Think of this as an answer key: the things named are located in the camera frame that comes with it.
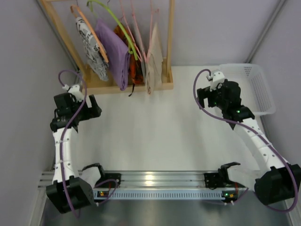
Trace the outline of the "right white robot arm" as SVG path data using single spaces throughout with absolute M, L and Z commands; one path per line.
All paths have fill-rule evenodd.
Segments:
M 223 183 L 239 184 L 252 190 L 259 201 L 270 206 L 276 202 L 293 199 L 298 201 L 301 168 L 290 164 L 262 133 L 255 115 L 240 97 L 237 82 L 227 79 L 216 87 L 193 89 L 193 97 L 201 111 L 208 116 L 229 124 L 255 159 L 259 169 L 251 170 L 237 161 L 225 163 L 218 169 Z

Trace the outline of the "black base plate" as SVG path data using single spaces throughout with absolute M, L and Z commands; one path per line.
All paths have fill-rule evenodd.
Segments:
M 101 188 L 113 188 L 115 186 L 119 186 L 121 183 L 121 173 L 105 173 L 104 176 L 101 177 L 99 183 L 101 183 Z
M 218 173 L 205 173 L 204 180 L 206 188 L 211 190 L 224 187 L 223 180 Z

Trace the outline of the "aluminium mounting rail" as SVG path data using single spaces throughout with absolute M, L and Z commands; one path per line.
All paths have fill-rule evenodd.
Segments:
M 119 188 L 151 189 L 151 188 L 204 188 L 205 173 L 218 173 L 217 171 L 107 171 L 106 173 L 121 173 Z M 255 182 L 263 174 L 258 170 L 244 169 L 244 174 L 239 173 L 231 182 L 225 182 L 224 187 L 244 187 L 249 182 Z M 99 181 L 95 184 L 97 189 L 101 188 Z

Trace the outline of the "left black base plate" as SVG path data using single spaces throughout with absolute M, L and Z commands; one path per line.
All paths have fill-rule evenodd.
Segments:
M 113 188 L 115 186 L 119 186 L 121 183 L 121 173 L 105 173 L 104 176 L 101 177 L 99 183 L 101 183 L 101 188 Z

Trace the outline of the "wooden clothes rack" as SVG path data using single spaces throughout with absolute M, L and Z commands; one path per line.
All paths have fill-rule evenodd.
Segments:
M 85 65 L 79 56 L 67 30 L 65 29 L 60 16 L 53 7 L 52 0 L 39 0 L 40 3 L 47 13 L 50 21 L 54 25 L 55 31 L 58 33 L 58 38 L 63 42 L 63 47 L 67 48 L 67 53 L 71 55 L 72 60 L 75 62 L 75 68 L 78 69 L 83 79 L 87 83 L 87 91 L 89 94 L 115 94 L 120 93 L 121 90 L 117 87 L 113 81 L 113 77 L 109 75 L 108 81 L 101 81 L 98 76 L 90 69 L 88 65 Z M 174 27 L 174 7 L 175 1 L 169 1 L 169 17 L 168 17 L 168 35 L 167 35 L 167 53 L 166 57 L 163 58 L 162 63 L 162 85 L 155 88 L 155 90 L 172 90 L 174 88 L 174 81 L 171 69 L 171 52 L 172 52 L 172 38 L 173 38 L 173 27 Z

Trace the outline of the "purple garment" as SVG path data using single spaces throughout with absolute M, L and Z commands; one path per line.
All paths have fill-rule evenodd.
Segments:
M 109 70 L 120 90 L 128 86 L 130 54 L 127 45 L 100 18 L 97 19 L 95 33 L 104 46 L 109 59 Z

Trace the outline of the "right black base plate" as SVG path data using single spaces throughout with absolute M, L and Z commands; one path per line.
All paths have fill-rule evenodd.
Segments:
M 218 173 L 205 173 L 204 180 L 206 188 L 211 190 L 224 187 L 223 180 Z

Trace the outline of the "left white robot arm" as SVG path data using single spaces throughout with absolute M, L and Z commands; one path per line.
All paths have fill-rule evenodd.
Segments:
M 50 128 L 55 140 L 55 172 L 46 194 L 62 214 L 93 204 L 93 188 L 105 176 L 99 163 L 85 166 L 83 175 L 79 174 L 77 166 L 78 125 L 81 121 L 100 117 L 102 112 L 95 96 L 89 95 L 89 99 L 90 107 L 85 99 L 78 99 L 71 93 L 54 96 L 56 109 Z

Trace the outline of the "black white patterned garment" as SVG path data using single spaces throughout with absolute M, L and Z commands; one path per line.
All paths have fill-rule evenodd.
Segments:
M 100 47 L 90 31 L 88 25 L 83 20 L 82 17 L 77 17 L 75 19 L 75 24 L 79 36 L 82 39 L 84 52 L 86 54 L 87 63 L 91 69 L 98 75 L 99 79 L 103 81 L 108 81 L 107 69 L 109 67 L 108 63 L 105 62 L 103 56 L 100 53 Z

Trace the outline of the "orange hanger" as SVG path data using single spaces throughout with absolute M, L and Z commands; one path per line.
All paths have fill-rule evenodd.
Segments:
M 70 6 L 70 10 L 71 10 L 71 13 L 74 15 L 75 18 L 77 18 L 77 14 L 74 12 L 74 10 L 77 10 L 77 12 L 79 13 L 80 17 L 85 21 L 85 23 L 88 26 L 90 32 L 94 36 L 96 43 L 99 46 L 99 52 L 101 53 L 101 55 L 104 58 L 105 62 L 108 63 L 109 59 L 108 59 L 107 53 L 105 51 L 105 48 L 103 47 L 102 43 L 99 41 L 99 39 L 98 39 L 98 37 L 97 37 L 94 29 L 92 28 L 91 24 L 89 23 L 89 21 L 87 20 L 87 18 L 85 17 L 85 15 L 82 13 L 82 11 L 80 10 L 80 8 L 77 5 L 72 4 Z

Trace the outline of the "grey garment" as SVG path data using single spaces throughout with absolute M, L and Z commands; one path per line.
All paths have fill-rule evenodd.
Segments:
M 134 33 L 135 33 L 135 40 L 136 40 L 136 44 L 139 48 L 139 51 L 141 53 L 142 56 L 142 61 L 141 61 L 141 67 L 142 67 L 142 74 L 143 74 L 143 78 L 144 80 L 146 79 L 146 61 L 145 61 L 145 51 L 144 51 L 144 45 L 142 42 L 142 38 L 139 32 L 139 29 L 137 28 L 137 25 L 134 25 Z

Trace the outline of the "beige trousers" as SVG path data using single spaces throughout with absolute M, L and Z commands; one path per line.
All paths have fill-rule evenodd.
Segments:
M 146 89 L 150 95 L 155 88 L 162 85 L 162 48 L 158 23 L 154 24 L 146 67 Z

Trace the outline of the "white plastic basket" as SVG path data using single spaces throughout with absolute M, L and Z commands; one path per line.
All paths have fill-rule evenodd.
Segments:
M 239 84 L 242 104 L 247 106 L 255 116 L 270 115 L 276 112 L 266 76 L 259 65 L 221 64 L 219 70 L 228 80 Z

